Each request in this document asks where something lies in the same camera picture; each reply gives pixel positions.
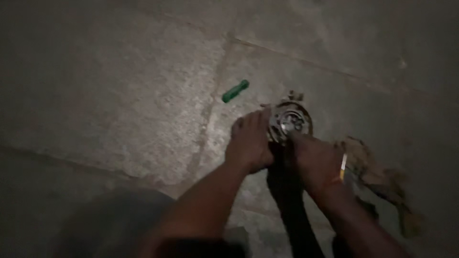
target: floor tile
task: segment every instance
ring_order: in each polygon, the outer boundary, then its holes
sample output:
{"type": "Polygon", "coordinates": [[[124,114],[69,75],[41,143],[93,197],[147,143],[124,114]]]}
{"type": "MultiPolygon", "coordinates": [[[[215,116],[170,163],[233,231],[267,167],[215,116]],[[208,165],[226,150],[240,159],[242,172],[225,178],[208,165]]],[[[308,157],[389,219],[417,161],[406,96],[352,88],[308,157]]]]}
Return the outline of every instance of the floor tile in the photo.
{"type": "Polygon", "coordinates": [[[251,1],[236,38],[395,87],[403,57],[399,1],[251,1]]]}
{"type": "Polygon", "coordinates": [[[225,40],[132,9],[62,6],[3,6],[2,144],[179,182],[225,40]]]}
{"type": "Polygon", "coordinates": [[[456,1],[410,1],[406,27],[407,86],[459,102],[456,1]]]}

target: finger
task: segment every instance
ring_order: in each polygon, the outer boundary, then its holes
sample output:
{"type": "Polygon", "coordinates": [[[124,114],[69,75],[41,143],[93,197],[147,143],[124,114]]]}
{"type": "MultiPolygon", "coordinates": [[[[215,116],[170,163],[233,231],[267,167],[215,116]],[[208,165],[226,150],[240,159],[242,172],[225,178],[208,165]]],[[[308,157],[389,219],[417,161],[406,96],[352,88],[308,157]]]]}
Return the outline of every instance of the finger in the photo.
{"type": "Polygon", "coordinates": [[[255,111],[255,112],[250,113],[249,118],[248,118],[249,121],[247,122],[248,126],[250,126],[251,128],[257,127],[258,122],[260,121],[260,117],[261,117],[261,111],[255,111]]]}
{"type": "Polygon", "coordinates": [[[303,134],[301,134],[300,132],[296,130],[290,131],[287,136],[295,145],[301,144],[305,140],[305,137],[303,136],[303,134]]]}
{"type": "Polygon", "coordinates": [[[269,119],[271,118],[271,108],[267,107],[263,109],[262,114],[261,114],[261,119],[260,119],[260,128],[263,130],[266,130],[269,125],[269,119]]]}
{"type": "Polygon", "coordinates": [[[231,126],[231,137],[236,136],[242,128],[242,123],[244,122],[243,118],[238,118],[233,126],[231,126]]]}

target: green screwdriver handle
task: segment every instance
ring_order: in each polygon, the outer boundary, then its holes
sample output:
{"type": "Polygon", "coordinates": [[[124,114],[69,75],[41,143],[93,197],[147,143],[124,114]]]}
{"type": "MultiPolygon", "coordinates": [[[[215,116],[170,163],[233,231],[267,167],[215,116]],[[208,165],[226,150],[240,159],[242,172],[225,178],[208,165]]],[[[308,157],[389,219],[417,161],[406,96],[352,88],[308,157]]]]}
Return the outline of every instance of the green screwdriver handle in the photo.
{"type": "Polygon", "coordinates": [[[223,94],[223,96],[222,96],[223,102],[228,103],[230,100],[234,99],[234,97],[239,95],[239,93],[241,91],[247,89],[248,87],[249,87],[249,81],[248,80],[242,80],[241,83],[239,83],[238,85],[234,86],[233,88],[231,88],[230,90],[225,92],[225,94],[223,94]]]}

